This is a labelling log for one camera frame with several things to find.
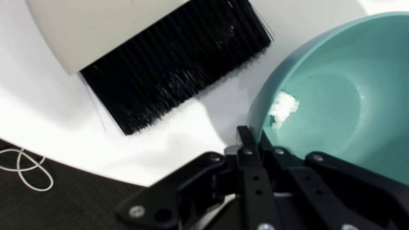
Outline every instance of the teal bowl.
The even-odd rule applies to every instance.
[[[298,106],[278,119],[286,103]],[[409,14],[358,19],[300,47],[263,87],[250,126],[300,157],[323,151],[409,184]]]

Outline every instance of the black brush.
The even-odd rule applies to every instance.
[[[270,43],[248,0],[191,0],[81,73],[132,134]]]

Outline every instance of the white object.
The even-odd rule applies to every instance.
[[[52,50],[77,73],[186,0],[27,0]]]
[[[279,92],[273,102],[269,115],[274,117],[273,128],[280,129],[286,120],[298,110],[300,101],[288,92]]]
[[[27,154],[25,152],[25,149],[17,149],[17,148],[2,149],[0,154],[4,154],[4,153],[18,153],[17,154],[17,161],[16,161],[16,167],[6,167],[6,166],[0,165],[0,170],[9,171],[9,172],[17,172],[18,176],[21,177],[21,180],[26,184],[26,186],[29,186],[32,190],[40,192],[40,193],[49,192],[54,186],[54,179],[53,179],[52,174],[43,166],[43,163],[45,162],[47,157],[43,157],[41,161],[38,162],[30,154]],[[30,160],[34,163],[34,166],[22,167],[21,166],[22,157]],[[47,188],[38,188],[38,186],[30,184],[30,181],[26,180],[24,172],[32,171],[32,170],[36,170],[36,169],[40,169],[48,176],[50,184]]]
[[[0,0],[0,138],[77,169],[151,185],[206,151],[234,144],[236,126],[246,124],[263,83],[307,39],[369,14],[409,10],[407,0],[252,1],[274,29],[274,46],[156,126],[124,137],[81,78],[62,68],[26,2]]]

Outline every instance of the dark gray carpet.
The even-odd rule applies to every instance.
[[[9,146],[0,140],[0,149]],[[16,167],[16,158],[16,153],[3,154],[0,163]],[[50,160],[44,166],[55,180],[54,188],[47,193],[27,188],[17,172],[0,171],[2,230],[124,229],[116,217],[116,208],[142,186],[100,177]],[[38,186],[49,183],[40,170],[25,175]]]

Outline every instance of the white surface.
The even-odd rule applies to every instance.
[[[220,87],[171,112],[142,134],[123,137],[77,75],[67,75],[24,0],[0,0],[0,138],[63,163],[150,185],[205,151],[236,143],[236,126],[273,69],[334,25],[407,0],[254,0],[275,45]]]
[[[66,70],[78,73],[186,0],[27,0]]]

